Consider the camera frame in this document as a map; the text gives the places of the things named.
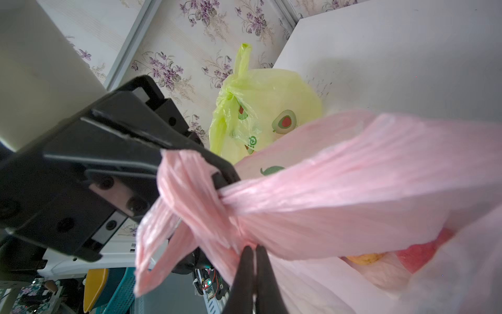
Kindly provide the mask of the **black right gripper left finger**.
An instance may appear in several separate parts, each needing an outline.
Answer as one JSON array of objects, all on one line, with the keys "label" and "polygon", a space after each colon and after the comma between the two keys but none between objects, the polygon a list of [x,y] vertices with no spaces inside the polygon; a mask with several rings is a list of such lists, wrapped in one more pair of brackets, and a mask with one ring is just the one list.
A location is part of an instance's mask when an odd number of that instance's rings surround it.
[{"label": "black right gripper left finger", "polygon": [[254,251],[246,246],[223,314],[251,314],[254,308]]}]

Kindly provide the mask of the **pink peach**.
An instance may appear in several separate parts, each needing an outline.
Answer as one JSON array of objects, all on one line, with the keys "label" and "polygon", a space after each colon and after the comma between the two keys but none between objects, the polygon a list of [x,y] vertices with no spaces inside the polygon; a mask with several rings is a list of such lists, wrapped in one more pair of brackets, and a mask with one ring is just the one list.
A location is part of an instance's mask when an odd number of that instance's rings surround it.
[{"label": "pink peach", "polygon": [[410,273],[416,273],[423,268],[436,254],[437,250],[448,242],[454,233],[452,230],[444,228],[439,233],[437,239],[424,244],[412,245],[409,248],[396,252],[400,263]]}]

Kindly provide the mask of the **yellow-green plastic bag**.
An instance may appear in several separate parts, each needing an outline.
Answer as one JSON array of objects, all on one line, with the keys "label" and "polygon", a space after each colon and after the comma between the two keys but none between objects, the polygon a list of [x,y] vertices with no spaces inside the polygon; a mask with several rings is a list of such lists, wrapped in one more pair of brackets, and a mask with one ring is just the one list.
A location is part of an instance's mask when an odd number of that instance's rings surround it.
[{"label": "yellow-green plastic bag", "polygon": [[322,116],[321,99],[298,73],[251,69],[251,53],[249,44],[239,48],[209,128],[210,151],[232,164]]}]

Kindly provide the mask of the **pink plastic bag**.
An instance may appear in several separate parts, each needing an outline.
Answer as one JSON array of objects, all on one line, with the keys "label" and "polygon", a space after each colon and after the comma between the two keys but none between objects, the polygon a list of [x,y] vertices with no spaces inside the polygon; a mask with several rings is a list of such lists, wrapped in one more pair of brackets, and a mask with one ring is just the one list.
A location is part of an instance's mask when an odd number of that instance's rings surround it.
[{"label": "pink plastic bag", "polygon": [[[500,313],[501,124],[350,111],[312,121],[216,189],[200,153],[163,150],[137,230],[136,284],[196,248],[231,283],[265,247],[290,313]],[[454,236],[416,273],[397,251]],[[361,266],[346,259],[386,253]]]}]

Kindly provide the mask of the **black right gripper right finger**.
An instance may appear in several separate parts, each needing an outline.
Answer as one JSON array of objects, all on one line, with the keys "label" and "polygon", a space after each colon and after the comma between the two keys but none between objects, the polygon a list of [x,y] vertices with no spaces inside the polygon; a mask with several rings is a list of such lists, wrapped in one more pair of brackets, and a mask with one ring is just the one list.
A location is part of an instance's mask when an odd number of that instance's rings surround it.
[{"label": "black right gripper right finger", "polygon": [[265,247],[256,247],[256,313],[287,314]]}]

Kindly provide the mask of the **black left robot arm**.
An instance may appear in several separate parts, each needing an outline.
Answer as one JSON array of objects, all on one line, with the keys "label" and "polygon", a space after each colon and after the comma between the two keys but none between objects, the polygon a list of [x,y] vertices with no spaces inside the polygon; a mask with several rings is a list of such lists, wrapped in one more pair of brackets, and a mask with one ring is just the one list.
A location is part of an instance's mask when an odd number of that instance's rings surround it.
[{"label": "black left robot arm", "polygon": [[158,199],[163,150],[191,150],[216,168],[215,188],[235,168],[207,150],[154,80],[136,77],[16,153],[1,159],[1,277],[36,276],[46,250],[97,262],[126,220],[141,222]]}]

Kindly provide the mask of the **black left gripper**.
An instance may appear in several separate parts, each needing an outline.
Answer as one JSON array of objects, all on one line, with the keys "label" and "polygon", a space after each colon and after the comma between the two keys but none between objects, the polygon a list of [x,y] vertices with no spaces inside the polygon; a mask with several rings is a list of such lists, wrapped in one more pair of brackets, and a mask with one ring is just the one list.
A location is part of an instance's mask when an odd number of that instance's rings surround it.
[{"label": "black left gripper", "polygon": [[1,162],[1,231],[32,247],[100,260],[125,220],[140,222],[158,198],[162,150],[200,153],[220,172],[217,188],[240,179],[142,75]]}]

